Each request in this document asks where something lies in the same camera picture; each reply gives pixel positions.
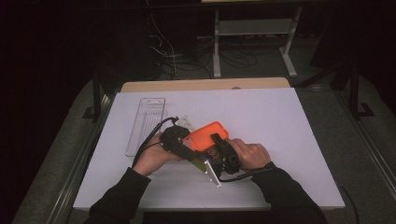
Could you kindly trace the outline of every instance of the person's right hand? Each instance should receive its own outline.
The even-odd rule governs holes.
[[[227,141],[238,154],[242,170],[262,168],[271,162],[270,154],[261,144],[245,144],[238,138]]]

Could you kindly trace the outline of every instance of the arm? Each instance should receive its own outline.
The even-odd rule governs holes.
[[[86,224],[129,224],[134,218],[140,199],[148,186],[147,178],[160,169],[167,161],[179,157],[165,151],[160,144],[160,135],[156,134],[148,142],[148,147],[133,168],[128,168],[120,182],[109,189],[90,209]]]
[[[291,176],[277,168],[260,144],[245,144],[240,139],[229,140],[238,153],[242,169],[265,168],[251,179],[262,190],[271,204],[271,211],[278,223],[327,223],[322,211]]]

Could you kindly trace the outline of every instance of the wooden table edge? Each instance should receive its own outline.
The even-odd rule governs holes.
[[[204,91],[230,89],[290,88],[284,77],[252,77],[126,82],[121,92],[135,91]]]

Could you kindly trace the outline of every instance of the hand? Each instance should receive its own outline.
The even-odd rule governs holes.
[[[227,141],[238,154],[242,170],[262,168],[271,161],[270,154],[261,144],[245,144],[238,138]]]
[[[155,134],[148,142],[149,147],[140,155],[139,161],[133,168],[137,173],[148,176],[160,169],[167,161],[181,160],[177,155],[163,149],[160,135],[160,133]]]

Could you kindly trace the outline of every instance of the black cord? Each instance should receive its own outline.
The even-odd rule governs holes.
[[[153,144],[151,144],[151,145],[149,145],[149,146],[146,146],[145,147],[145,149],[148,149],[149,147],[152,147],[152,146],[155,146],[155,145],[158,145],[158,144],[160,144],[161,142],[158,142],[158,143],[153,143]]]
[[[361,223],[361,219],[359,218],[358,207],[356,206],[355,202],[353,202],[352,197],[348,193],[347,189],[343,185],[339,185],[339,187],[340,187],[340,189],[342,189],[344,191],[344,193],[348,197],[350,203],[352,204],[353,211],[355,213],[356,224],[360,224]]]
[[[253,176],[253,175],[261,173],[261,172],[272,171],[272,170],[273,170],[272,168],[258,168],[258,169],[251,170],[251,171],[249,171],[249,172],[247,172],[245,174],[239,175],[239,176],[237,176],[235,178],[225,179],[225,180],[219,178],[219,182],[223,182],[223,183],[234,182],[234,181],[237,181],[237,180],[248,178],[250,176]]]
[[[142,155],[143,151],[146,149],[146,145],[148,144],[149,140],[157,133],[161,127],[165,124],[166,121],[172,120],[172,123],[175,124],[176,121],[178,121],[178,117],[175,118],[167,118],[161,121],[160,123],[155,126],[155,128],[151,131],[151,133],[148,135],[148,137],[145,139],[145,141],[140,145],[139,149],[136,152],[136,155],[134,156],[134,162],[132,163],[132,168],[136,165],[137,161],[139,161],[140,156]]]

